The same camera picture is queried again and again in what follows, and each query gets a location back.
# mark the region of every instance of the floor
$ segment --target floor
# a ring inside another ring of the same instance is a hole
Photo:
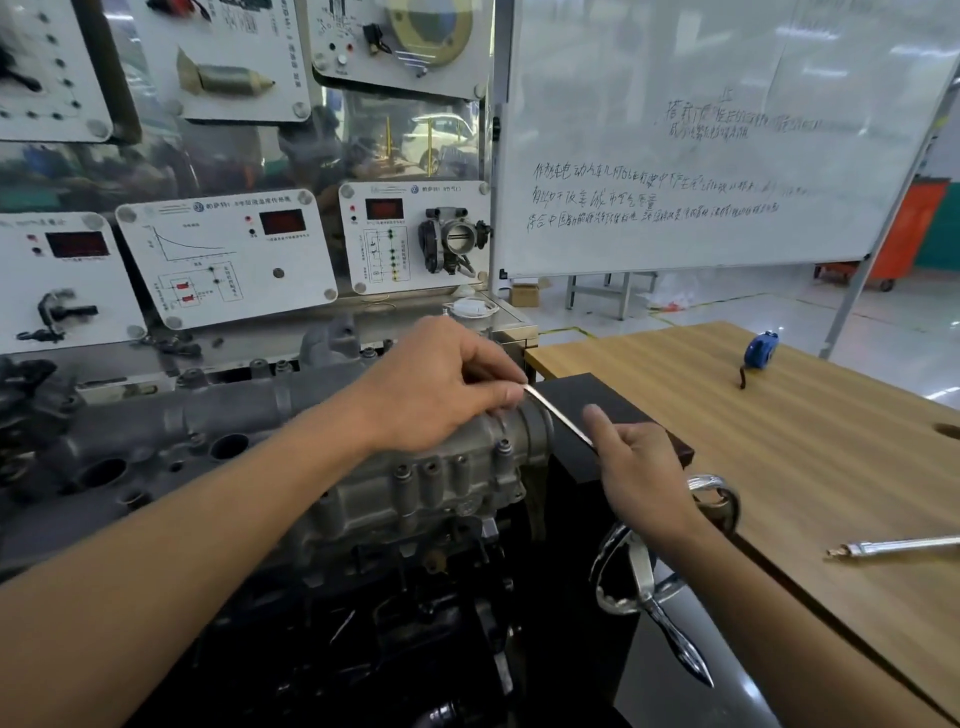
[[[617,321],[617,301],[578,294],[567,311],[566,279],[547,282],[540,307],[523,309],[540,327],[542,346],[730,321],[757,332],[776,331],[785,344],[814,354],[847,290],[830,274],[814,279],[810,265],[680,271],[660,274],[653,294],[645,293],[648,279],[636,277],[628,318]],[[580,277],[577,282],[601,285],[603,280]],[[889,293],[868,285],[831,360],[960,409],[960,273],[917,269]]]

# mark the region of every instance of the wooden table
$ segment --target wooden table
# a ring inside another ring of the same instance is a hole
[[[854,642],[960,720],[960,552],[828,560],[850,541],[960,534],[960,412],[724,322],[530,349],[544,376],[591,372],[696,450],[743,498],[740,534]],[[960,376],[960,363],[957,369]]]

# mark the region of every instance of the human arm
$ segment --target human arm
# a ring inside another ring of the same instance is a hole
[[[683,576],[785,728],[948,725],[710,525],[661,427],[584,417],[612,509]]]
[[[326,490],[517,404],[525,380],[492,342],[426,319],[265,443],[0,586],[0,725],[121,725]]]

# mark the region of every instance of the white cable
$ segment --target white cable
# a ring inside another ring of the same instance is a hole
[[[471,297],[457,299],[453,303],[444,303],[444,308],[459,319],[489,319],[500,310],[493,301]]]

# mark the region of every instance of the orange cart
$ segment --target orange cart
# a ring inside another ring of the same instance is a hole
[[[880,281],[880,290],[892,291],[898,279],[906,276],[913,268],[913,261],[924,243],[926,231],[933,222],[950,180],[940,177],[918,177],[907,190],[903,204],[894,220],[887,239],[883,242],[876,257],[870,280]],[[823,271],[839,273],[847,280],[856,273],[859,261],[845,263],[823,263],[813,271],[813,277],[819,278]]]

